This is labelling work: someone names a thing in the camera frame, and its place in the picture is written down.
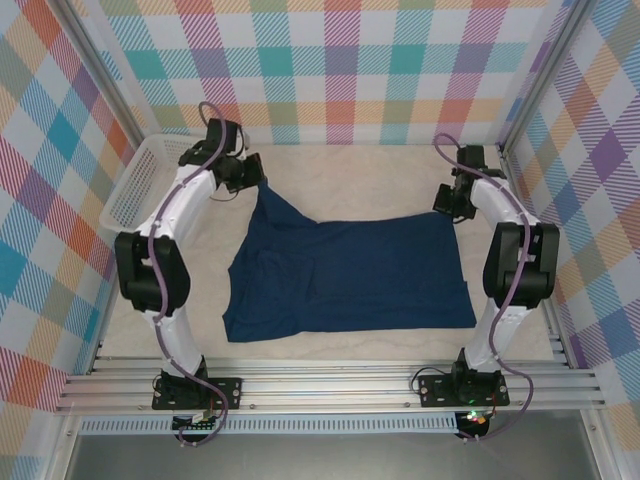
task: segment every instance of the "cloth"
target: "cloth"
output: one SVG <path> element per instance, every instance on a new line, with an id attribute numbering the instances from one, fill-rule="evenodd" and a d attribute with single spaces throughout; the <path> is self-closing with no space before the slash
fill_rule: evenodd
<path id="1" fill-rule="evenodd" d="M 317 223 L 259 186 L 231 267 L 230 342 L 299 332 L 470 328 L 451 218 Z"/>

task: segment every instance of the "white basket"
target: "white basket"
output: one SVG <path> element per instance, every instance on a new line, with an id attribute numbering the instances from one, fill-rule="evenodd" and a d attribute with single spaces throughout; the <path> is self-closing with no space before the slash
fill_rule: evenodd
<path id="1" fill-rule="evenodd" d="M 199 140 L 164 134 L 145 138 L 111 192 L 100 225 L 114 232 L 134 232 L 171 187 L 180 156 Z"/>

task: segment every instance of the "gray floor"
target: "gray floor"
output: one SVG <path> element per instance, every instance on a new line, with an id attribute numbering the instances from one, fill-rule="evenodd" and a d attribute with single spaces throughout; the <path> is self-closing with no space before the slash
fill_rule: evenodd
<path id="1" fill-rule="evenodd" d="M 198 449 L 168 436 L 80 437 L 68 479 L 589 480 L 595 472 L 578 412 L 532 412 L 466 446 L 442 434 L 223 435 Z"/>

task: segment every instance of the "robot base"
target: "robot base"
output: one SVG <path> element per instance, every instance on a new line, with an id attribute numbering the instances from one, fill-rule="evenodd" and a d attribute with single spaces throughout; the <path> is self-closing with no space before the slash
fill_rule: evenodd
<path id="1" fill-rule="evenodd" d="M 240 408 L 241 378 L 209 378 L 204 358 L 195 376 L 217 387 L 227 397 L 229 410 Z M 153 385 L 153 410 L 221 410 L 222 399 L 211 390 L 184 377 L 170 375 L 164 370 Z"/>
<path id="2" fill-rule="evenodd" d="M 418 393 L 422 407 L 505 407 L 509 392 L 504 375 L 477 372 L 467 366 L 464 349 L 446 375 L 421 375 Z"/>

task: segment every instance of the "plaid wall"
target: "plaid wall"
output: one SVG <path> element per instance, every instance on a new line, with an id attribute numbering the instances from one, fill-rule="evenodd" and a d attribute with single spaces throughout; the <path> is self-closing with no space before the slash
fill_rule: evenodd
<path id="1" fill-rule="evenodd" d="M 560 32 L 562 31 L 562 26 L 564 25 L 564 22 L 567 19 L 569 12 L 571 11 L 571 7 L 575 2 L 576 0 L 563 0 L 562 6 L 558 10 L 556 17 L 553 19 L 553 23 L 551 24 L 551 27 L 549 28 L 549 31 L 547 32 L 547 35 L 544 38 L 544 42 L 542 42 L 542 45 L 540 46 L 540 50 L 538 50 L 538 53 L 535 59 L 531 63 L 531 67 L 527 72 L 527 76 L 525 77 L 524 82 L 522 82 L 522 85 L 520 86 L 520 90 L 518 90 L 518 95 L 516 96 L 515 101 L 511 105 L 509 114 L 507 115 L 507 118 L 504 124 L 502 125 L 502 128 L 500 129 L 500 135 L 498 136 L 498 143 L 500 144 L 504 143 L 507 137 L 507 134 L 511 129 L 511 126 L 513 125 L 513 121 L 515 120 L 518 112 L 520 111 L 522 102 L 524 102 L 525 98 L 527 98 L 527 95 L 529 95 L 529 92 L 531 91 L 531 88 L 533 87 L 533 84 L 536 78 L 538 77 L 540 69 L 544 65 L 544 62 L 549 57 L 549 54 L 551 53 L 551 47 L 555 42 L 556 38 L 558 37 L 558 35 L 560 34 Z"/>
<path id="2" fill-rule="evenodd" d="M 515 153 L 528 206 L 562 226 L 562 322 L 640 478 L 639 0 L 599 2 Z"/>
<path id="3" fill-rule="evenodd" d="M 98 216 L 133 150 L 45 0 L 1 3 L 0 478 L 22 480 L 91 353 L 114 279 Z"/>
<path id="4" fill-rule="evenodd" d="M 84 0 L 71 0 L 71 5 L 75 8 L 76 13 L 79 15 L 87 34 L 94 44 L 94 47 L 96 48 L 96 50 L 98 50 L 98 52 L 100 52 L 102 60 L 104 61 L 104 64 L 109 71 L 111 78 L 116 83 L 118 89 L 120 90 L 120 93 L 124 98 L 124 101 L 129 106 L 131 113 L 133 113 L 133 116 L 138 122 L 138 125 L 144 132 L 149 133 L 147 122 L 140 112 L 140 108 L 138 107 L 138 105 L 136 105 L 133 99 L 133 95 L 131 94 L 129 87 L 127 87 L 127 84 L 122 77 L 122 72 L 116 65 L 116 62 L 113 60 L 113 57 L 111 56 L 109 49 L 105 45 L 104 40 L 98 34 L 96 24 L 89 16 L 89 12 L 86 9 Z"/>
<path id="5" fill-rule="evenodd" d="M 497 141 L 571 0 L 75 3 L 148 132 L 207 99 L 257 143 L 404 144 Z"/>

